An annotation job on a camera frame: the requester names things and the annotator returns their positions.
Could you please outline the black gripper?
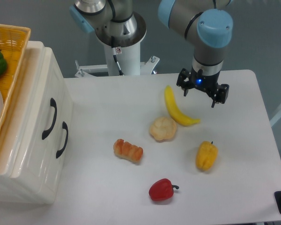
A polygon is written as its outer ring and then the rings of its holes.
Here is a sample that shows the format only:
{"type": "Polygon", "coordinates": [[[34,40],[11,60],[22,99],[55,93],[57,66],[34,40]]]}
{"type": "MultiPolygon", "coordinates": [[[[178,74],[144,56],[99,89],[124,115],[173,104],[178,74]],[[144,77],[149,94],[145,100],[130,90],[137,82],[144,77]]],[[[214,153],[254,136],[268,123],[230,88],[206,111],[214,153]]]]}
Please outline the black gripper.
{"type": "Polygon", "coordinates": [[[177,78],[176,85],[180,87],[184,92],[184,97],[187,96],[190,89],[197,89],[206,93],[213,102],[211,107],[214,108],[216,104],[225,104],[228,94],[228,84],[218,84],[220,72],[214,75],[203,75],[203,70],[199,69],[196,72],[193,68],[191,72],[183,68],[177,78]]]}

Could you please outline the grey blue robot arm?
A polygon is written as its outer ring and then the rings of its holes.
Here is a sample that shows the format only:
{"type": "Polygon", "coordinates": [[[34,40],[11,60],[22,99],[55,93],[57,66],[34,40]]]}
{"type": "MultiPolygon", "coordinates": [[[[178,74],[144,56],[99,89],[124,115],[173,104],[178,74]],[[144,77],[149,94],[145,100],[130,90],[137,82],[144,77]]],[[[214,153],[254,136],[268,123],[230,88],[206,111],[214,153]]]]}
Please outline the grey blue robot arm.
{"type": "MultiPolygon", "coordinates": [[[[225,103],[229,86],[219,84],[227,47],[232,38],[233,19],[224,11],[227,0],[163,0],[158,18],[194,46],[192,67],[183,69],[177,86],[206,93],[213,104],[225,103]]],[[[86,33],[94,32],[104,46],[110,76],[150,72],[140,62],[140,44],[146,23],[134,12],[130,0],[76,0],[69,8],[76,24],[86,33]]]]}

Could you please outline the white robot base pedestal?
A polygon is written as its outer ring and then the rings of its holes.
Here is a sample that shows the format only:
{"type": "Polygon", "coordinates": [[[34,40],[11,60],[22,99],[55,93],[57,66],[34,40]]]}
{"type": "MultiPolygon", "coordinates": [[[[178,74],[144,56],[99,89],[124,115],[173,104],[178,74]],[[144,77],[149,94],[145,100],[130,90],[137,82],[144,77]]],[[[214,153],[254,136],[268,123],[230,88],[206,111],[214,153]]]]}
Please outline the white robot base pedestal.
{"type": "Polygon", "coordinates": [[[76,61],[75,77],[91,77],[103,72],[108,76],[155,74],[160,58],[153,55],[148,61],[141,61],[141,42],[146,33],[145,20],[136,12],[127,21],[108,21],[96,28],[96,37],[104,47],[106,64],[80,66],[76,61]]]}

